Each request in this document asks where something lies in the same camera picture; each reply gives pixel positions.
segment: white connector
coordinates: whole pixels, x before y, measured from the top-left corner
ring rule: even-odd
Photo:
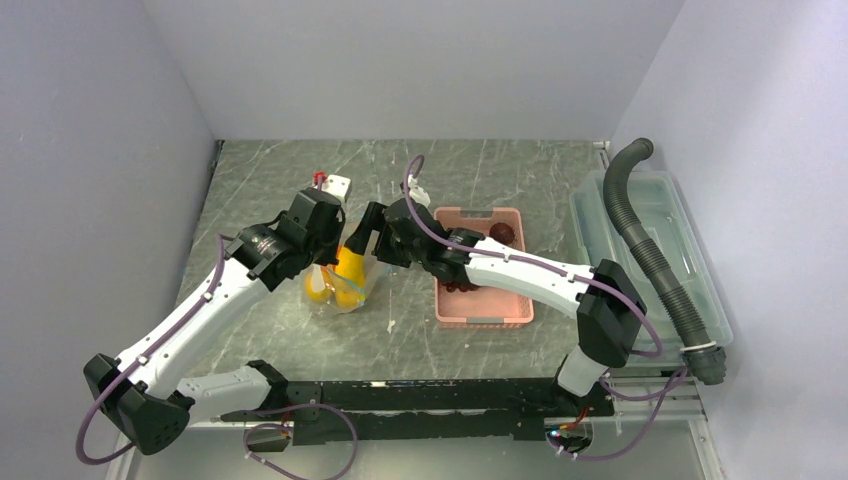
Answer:
[[[420,203],[425,207],[430,206],[430,195],[427,194],[423,188],[418,186],[418,179],[410,175],[409,178],[406,179],[406,184],[409,185],[409,196],[412,197],[416,203]]]
[[[352,182],[349,178],[341,175],[330,175],[321,184],[321,191],[329,193],[342,202],[342,205],[346,205],[350,192],[353,191]]]

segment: yellow object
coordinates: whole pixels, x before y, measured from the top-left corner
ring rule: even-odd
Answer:
[[[339,264],[333,271],[342,279],[334,278],[336,303],[342,308],[358,307],[365,301],[365,295],[362,293],[365,288],[365,257],[353,253],[347,247],[341,247],[338,259]]]
[[[313,265],[312,268],[303,276],[303,289],[313,301],[318,303],[326,302],[333,294],[332,281],[330,280],[330,272],[325,267]]]

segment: white plastic piece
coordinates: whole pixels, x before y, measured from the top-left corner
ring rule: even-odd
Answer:
[[[353,191],[352,186],[349,178],[341,175],[330,175],[321,184],[321,191],[336,197],[344,206],[347,204],[347,199],[350,198],[350,192]]]
[[[191,425],[229,412],[255,410],[265,401],[271,386],[264,375],[245,366],[229,373],[184,378],[177,390],[194,399],[189,410]]]
[[[321,273],[321,266],[318,264],[312,265],[311,288],[315,293],[323,292],[327,286],[324,284],[324,275]]]
[[[425,207],[430,206],[430,194],[424,191],[423,188],[418,186],[418,179],[410,175],[406,179],[406,184],[409,185],[409,196],[415,200],[416,203],[420,203]]]
[[[205,298],[204,293],[208,282],[212,281],[213,274],[214,271],[146,338],[118,355],[118,359],[122,360],[118,365],[119,370],[126,369],[132,363],[127,360],[137,358],[152,342],[161,338],[199,298]],[[129,380],[147,384],[145,393],[152,397],[168,398],[177,388],[183,375],[194,365],[197,357],[209,348],[224,327],[240,318],[248,308],[269,293],[265,284],[260,280],[249,279],[247,274],[248,269],[237,260],[225,261],[221,286],[215,290],[214,297],[150,356],[147,365],[138,367],[129,376]]]
[[[586,396],[609,367],[587,357],[580,345],[568,354],[557,375],[557,384],[578,397]]]
[[[501,252],[504,255],[512,257],[519,255],[530,257],[564,269],[570,274],[587,278],[594,277],[591,267],[588,265],[569,265],[554,262],[501,245],[490,237],[477,242],[474,248],[490,252]],[[465,267],[465,271],[468,274],[468,280],[474,285],[497,287],[524,295],[525,297],[550,305],[572,318],[575,318],[577,315],[577,307],[580,305],[577,301],[577,294],[586,293],[586,290],[589,288],[585,283],[569,282],[562,275],[537,265],[516,261],[515,258],[509,262],[504,262],[500,258],[478,253],[472,253],[469,257],[471,261]]]

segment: transparent bin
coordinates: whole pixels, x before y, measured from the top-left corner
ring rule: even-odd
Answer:
[[[597,265],[602,259],[608,258],[621,264],[645,301],[647,317],[667,347],[666,356],[661,360],[676,360],[682,346],[680,337],[656,291],[607,216],[602,197],[603,180],[603,171],[591,172],[571,195],[572,218],[581,261]],[[689,220],[683,212],[671,175],[667,172],[633,172],[627,192],[642,226],[657,242],[672,271],[700,312],[710,338],[721,346],[729,344],[733,340],[733,333]],[[651,338],[645,329],[639,332],[636,348],[652,349]],[[656,362],[634,356],[630,363],[645,361]]]

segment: red fruit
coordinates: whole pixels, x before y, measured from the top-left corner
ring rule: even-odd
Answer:
[[[489,229],[489,236],[501,245],[512,245],[515,241],[515,230],[503,222],[498,222]]]

